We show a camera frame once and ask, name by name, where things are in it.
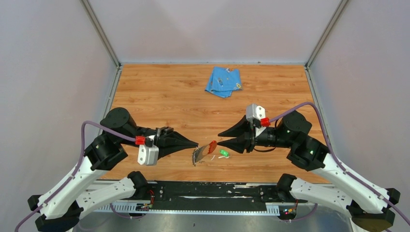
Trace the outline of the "blue folded cloth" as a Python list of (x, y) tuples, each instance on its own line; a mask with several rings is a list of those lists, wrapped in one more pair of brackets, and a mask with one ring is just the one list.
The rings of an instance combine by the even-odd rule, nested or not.
[(205, 91), (220, 98), (228, 98), (234, 91), (243, 89), (238, 69), (215, 66), (210, 75)]

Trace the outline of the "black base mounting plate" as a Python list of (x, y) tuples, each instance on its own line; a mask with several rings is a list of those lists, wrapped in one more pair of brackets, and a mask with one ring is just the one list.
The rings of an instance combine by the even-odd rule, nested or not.
[(128, 198), (153, 202), (156, 210), (177, 211), (256, 211), (267, 210), (267, 203), (296, 204), (290, 194), (276, 184), (229, 182), (157, 181), (149, 183), (142, 193)]

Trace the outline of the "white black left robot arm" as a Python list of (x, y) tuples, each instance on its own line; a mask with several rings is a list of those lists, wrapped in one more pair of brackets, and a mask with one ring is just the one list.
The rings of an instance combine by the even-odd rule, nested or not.
[(196, 148), (197, 143), (171, 127), (138, 126), (129, 111), (117, 107), (108, 112), (96, 127), (102, 130), (90, 145), (81, 145), (77, 164), (51, 190), (28, 199), (32, 212), (39, 213), (35, 224), (40, 232), (66, 232), (94, 210), (126, 198), (154, 199), (148, 182), (139, 171), (98, 190), (87, 191), (95, 180), (127, 157), (124, 145), (138, 148), (138, 164), (156, 165), (175, 152)]

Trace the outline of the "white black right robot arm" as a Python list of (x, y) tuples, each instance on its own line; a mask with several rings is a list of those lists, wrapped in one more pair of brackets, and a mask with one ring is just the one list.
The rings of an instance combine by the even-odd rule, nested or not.
[(276, 184), (276, 195), (283, 202), (304, 200), (320, 204), (348, 216), (354, 224), (369, 232), (381, 232), (393, 226), (400, 192), (381, 188), (349, 171), (330, 149), (311, 137), (312, 124), (297, 111), (285, 115), (275, 126), (265, 116), (248, 114), (220, 133), (219, 143), (238, 153), (251, 152), (258, 146), (266, 151), (287, 148), (287, 159), (305, 171), (320, 175), (334, 184), (325, 188), (291, 174), (283, 174)]

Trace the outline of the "metal keyring plate with spring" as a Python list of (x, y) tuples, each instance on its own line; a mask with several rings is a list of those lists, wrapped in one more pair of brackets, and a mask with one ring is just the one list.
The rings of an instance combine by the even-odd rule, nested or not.
[(196, 164), (199, 161), (201, 161), (205, 156), (213, 153), (216, 147), (217, 147), (217, 141), (214, 140), (207, 145), (195, 148), (191, 156), (192, 164), (196, 166)]

